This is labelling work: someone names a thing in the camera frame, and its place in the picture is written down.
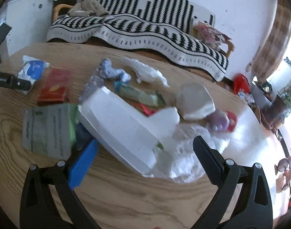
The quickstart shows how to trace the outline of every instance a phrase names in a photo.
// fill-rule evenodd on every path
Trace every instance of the white styrofoam block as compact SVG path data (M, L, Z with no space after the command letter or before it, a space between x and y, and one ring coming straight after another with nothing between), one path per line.
M214 102L203 84L183 85L176 94L176 107L185 120L201 120L215 111Z
M154 167L153 149L172 136L180 119L175 107L147 118L106 87L92 94L79 111L81 123L98 142L141 174Z

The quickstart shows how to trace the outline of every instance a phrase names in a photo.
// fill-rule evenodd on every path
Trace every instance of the purple ball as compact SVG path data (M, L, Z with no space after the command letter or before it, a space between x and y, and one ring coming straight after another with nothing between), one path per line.
M229 119L227 114L220 109L207 116L207 120L214 131L226 132L229 127Z

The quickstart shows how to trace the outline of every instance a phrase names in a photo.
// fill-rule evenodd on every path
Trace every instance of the red package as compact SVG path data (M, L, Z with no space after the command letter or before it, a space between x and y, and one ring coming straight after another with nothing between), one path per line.
M45 106L69 101L67 92L71 76L72 73L69 70L52 69L40 91L37 105Z
M248 80L243 74L239 74L233 81L233 90L236 94L238 94L240 90L245 94L250 92Z
M137 103L136 105L135 105L135 108L136 109L138 109L139 110L139 107L141 107L141 112L143 113L143 114L145 114L147 117L149 117L150 115L152 115L153 113L155 113L156 112L156 110L150 110L150 109L148 109L145 105L143 105L142 103Z

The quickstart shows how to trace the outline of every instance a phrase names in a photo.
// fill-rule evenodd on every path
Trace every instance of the pink toy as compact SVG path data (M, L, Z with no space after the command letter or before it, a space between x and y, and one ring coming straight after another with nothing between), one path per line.
M214 113L207 116L211 128L217 132L233 132L237 124L237 117L230 111L221 109L215 110Z

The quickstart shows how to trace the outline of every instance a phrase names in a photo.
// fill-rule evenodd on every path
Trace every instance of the blue gripper pad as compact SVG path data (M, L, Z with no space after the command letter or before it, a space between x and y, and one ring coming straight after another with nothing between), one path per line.
M98 142L93 139L80 155L79 159L69 170L68 185L71 189L79 186L84 179L89 167L98 153Z

